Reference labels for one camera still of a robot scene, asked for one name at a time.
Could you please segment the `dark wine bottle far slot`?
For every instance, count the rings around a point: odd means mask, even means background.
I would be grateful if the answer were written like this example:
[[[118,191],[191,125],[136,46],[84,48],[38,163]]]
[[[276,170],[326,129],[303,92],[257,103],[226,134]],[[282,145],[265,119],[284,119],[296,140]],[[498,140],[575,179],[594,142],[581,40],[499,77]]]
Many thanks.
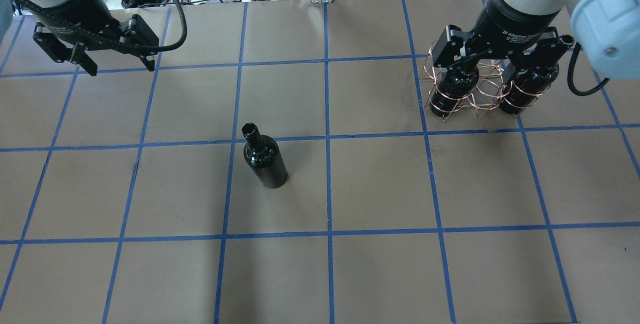
[[[430,111],[441,118],[452,115],[464,105],[479,79],[477,60],[448,69],[430,95]]]

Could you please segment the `dark wine bottle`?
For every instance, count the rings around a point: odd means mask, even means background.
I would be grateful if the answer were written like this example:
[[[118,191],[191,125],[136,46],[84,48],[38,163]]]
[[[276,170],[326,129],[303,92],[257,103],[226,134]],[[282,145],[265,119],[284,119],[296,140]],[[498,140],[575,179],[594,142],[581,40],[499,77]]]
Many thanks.
[[[560,35],[563,43],[563,55],[573,46],[575,39],[572,35]],[[498,107],[505,114],[518,117],[525,109],[535,105],[539,97],[546,93],[560,72],[558,62],[546,67],[522,69],[520,65],[510,63],[502,73],[502,97]]]
[[[245,139],[242,155],[247,165],[266,188],[280,188],[288,180],[288,171],[278,143],[270,136],[261,134],[252,122],[241,128]]]

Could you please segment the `brown paper table mat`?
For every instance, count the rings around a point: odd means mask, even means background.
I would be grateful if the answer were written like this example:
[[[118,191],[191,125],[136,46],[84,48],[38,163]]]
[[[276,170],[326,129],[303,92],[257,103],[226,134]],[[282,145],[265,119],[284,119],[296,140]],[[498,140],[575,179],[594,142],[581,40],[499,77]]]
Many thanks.
[[[154,72],[1,45],[3,324],[639,322],[639,82],[427,112],[483,0],[187,6]],[[288,179],[243,157],[252,122]]]

